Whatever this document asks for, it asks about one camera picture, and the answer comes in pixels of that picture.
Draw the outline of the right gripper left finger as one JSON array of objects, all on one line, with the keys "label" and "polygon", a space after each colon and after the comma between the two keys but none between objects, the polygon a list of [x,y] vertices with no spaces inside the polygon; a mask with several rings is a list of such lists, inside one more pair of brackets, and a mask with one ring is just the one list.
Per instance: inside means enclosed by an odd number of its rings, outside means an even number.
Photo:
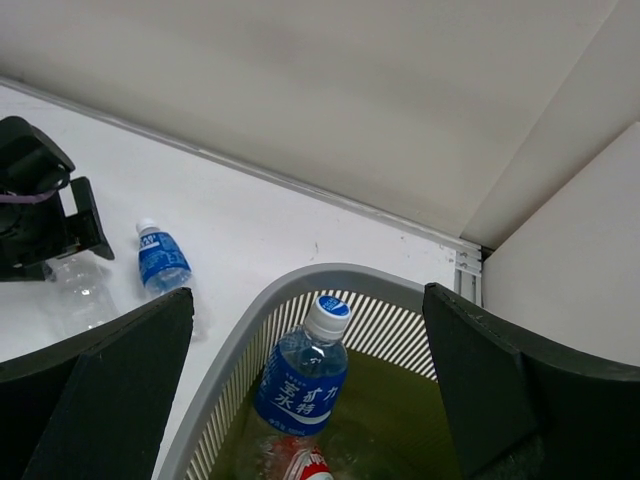
[{"label": "right gripper left finger", "polygon": [[2,478],[150,478],[193,315],[191,290],[178,288],[2,362]]}]

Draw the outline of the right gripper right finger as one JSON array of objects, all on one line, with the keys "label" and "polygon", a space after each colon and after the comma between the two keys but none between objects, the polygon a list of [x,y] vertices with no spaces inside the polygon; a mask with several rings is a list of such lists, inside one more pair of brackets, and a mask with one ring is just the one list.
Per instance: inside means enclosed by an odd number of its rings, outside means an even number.
[{"label": "right gripper right finger", "polygon": [[436,283],[423,316],[464,478],[638,478],[638,367],[549,340]]}]

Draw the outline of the red label water bottle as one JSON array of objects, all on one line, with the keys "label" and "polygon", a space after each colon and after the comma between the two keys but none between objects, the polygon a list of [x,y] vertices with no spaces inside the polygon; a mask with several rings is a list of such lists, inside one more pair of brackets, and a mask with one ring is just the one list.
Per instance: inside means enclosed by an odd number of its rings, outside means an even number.
[{"label": "red label water bottle", "polygon": [[315,445],[305,445],[301,438],[283,437],[272,447],[273,457],[267,467],[268,479],[333,480],[330,468]]}]

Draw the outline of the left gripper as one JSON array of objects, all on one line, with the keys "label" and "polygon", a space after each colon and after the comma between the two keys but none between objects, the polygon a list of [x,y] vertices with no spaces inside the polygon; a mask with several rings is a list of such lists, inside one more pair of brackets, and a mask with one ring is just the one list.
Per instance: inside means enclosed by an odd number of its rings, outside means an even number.
[{"label": "left gripper", "polygon": [[66,218],[59,191],[75,165],[43,131],[19,116],[1,120],[1,280],[39,281],[44,263],[63,253],[91,251],[108,261],[91,183],[71,181],[77,212]]}]

